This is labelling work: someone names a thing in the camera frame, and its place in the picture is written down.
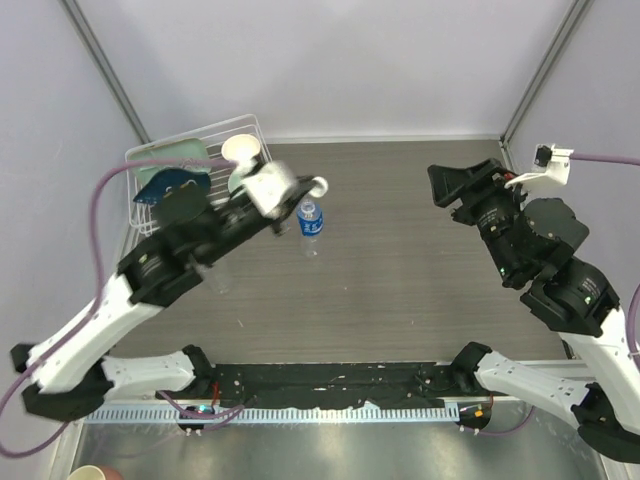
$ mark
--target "white mug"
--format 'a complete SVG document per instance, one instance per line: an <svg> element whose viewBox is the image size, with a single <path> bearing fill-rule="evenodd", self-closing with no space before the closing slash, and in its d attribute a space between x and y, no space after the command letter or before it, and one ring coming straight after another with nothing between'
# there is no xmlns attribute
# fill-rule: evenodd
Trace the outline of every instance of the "white mug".
<svg viewBox="0 0 640 480"><path fill-rule="evenodd" d="M74 471L67 480L124 480L122 475L109 467L85 465Z"/></svg>

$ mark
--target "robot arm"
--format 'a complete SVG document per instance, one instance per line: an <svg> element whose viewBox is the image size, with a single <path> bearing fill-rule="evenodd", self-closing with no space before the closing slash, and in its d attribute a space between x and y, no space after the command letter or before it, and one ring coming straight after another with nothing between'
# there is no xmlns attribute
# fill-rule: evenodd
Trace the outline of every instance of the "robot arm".
<svg viewBox="0 0 640 480"><path fill-rule="evenodd" d="M324 179L295 177L283 163L270 162L245 172L242 193L219 208L209 204L197 185L168 195L154 207L160 229L120 261L91 321L31 375L31 385L22 392L26 410L72 421L107 399L153 395L157 390L185 397L206 394L213 370L198 347L153 358L105 355L136 326L200 284L199 268L213 266L266 227L280 234L281 223L319 184L326 187ZM16 370L24 372L85 318L90 307L44 342L16 345L11 351Z"/></svg>
<svg viewBox="0 0 640 480"><path fill-rule="evenodd" d="M462 201L453 220L477 226L504 287L530 285L520 301L574 349L596 382L538 372L477 343L456 357L454 375L469 391L502 392L554 414L603 455L640 463L640 371L628 347L625 316L604 274L574 256L589 230L560 199L539 198L521 207L522 184L566 183L569 151L554 151L537 152L544 165L553 164L551 177L516 177L495 159L467 169L433 165L429 177L434 203Z"/></svg>

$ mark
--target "plastic bottle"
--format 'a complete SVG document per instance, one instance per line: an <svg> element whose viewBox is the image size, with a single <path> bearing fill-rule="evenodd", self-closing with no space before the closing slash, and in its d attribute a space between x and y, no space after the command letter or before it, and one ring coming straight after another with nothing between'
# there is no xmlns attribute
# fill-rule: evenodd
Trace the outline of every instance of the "plastic bottle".
<svg viewBox="0 0 640 480"><path fill-rule="evenodd" d="M196 270L203 280L203 284L212 291L225 294L231 290L232 280L229 272L229 263L225 257L219 258L212 267L196 265Z"/></svg>
<svg viewBox="0 0 640 480"><path fill-rule="evenodd" d="M305 198L300 202L297 214L302 233L302 254L305 257L315 257L318 255L318 240L324 227L322 209L313 200Z"/></svg>

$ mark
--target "gray table surface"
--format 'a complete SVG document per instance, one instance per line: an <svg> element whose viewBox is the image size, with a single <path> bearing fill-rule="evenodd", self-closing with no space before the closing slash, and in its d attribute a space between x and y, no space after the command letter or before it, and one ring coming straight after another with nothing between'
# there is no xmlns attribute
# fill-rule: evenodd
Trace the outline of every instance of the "gray table surface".
<svg viewBox="0 0 640 480"><path fill-rule="evenodd" d="M513 428L528 408L496 402L489 428ZM88 425L74 466L107 465L126 480L607 478L577 432L541 411L521 431L499 438L424 423L231 425L202 437L179 433L175 425Z"/></svg>
<svg viewBox="0 0 640 480"><path fill-rule="evenodd" d="M193 343L212 362L451 360L469 341L519 360L563 357L560 339L502 289L475 228L431 198L427 167L500 157L496 141L275 145L298 174L326 177L318 258L295 219L228 256L225 295L201 285L114 349L163 355Z"/></svg>

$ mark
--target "white wall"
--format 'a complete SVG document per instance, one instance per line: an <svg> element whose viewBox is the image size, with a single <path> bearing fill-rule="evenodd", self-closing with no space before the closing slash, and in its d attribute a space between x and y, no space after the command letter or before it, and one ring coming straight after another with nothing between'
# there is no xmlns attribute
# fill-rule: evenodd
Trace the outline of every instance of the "white wall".
<svg viewBox="0 0 640 480"><path fill-rule="evenodd" d="M499 134L570 0L81 0L152 138Z"/></svg>
<svg viewBox="0 0 640 480"><path fill-rule="evenodd" d="M9 0L0 15L0 390L15 379L9 349L54 333L92 297L87 202L103 171L136 138L58 2ZM107 268L122 238L122 179L105 192ZM35 446L54 425L14 400L0 419L12 449ZM52 448L0 458L0 477L45 478Z"/></svg>
<svg viewBox="0 0 640 480"><path fill-rule="evenodd" d="M536 143L640 158L640 3L594 2L513 142L530 168ZM562 196L589 226L578 256L609 277L629 305L640 283L640 168L573 162Z"/></svg>

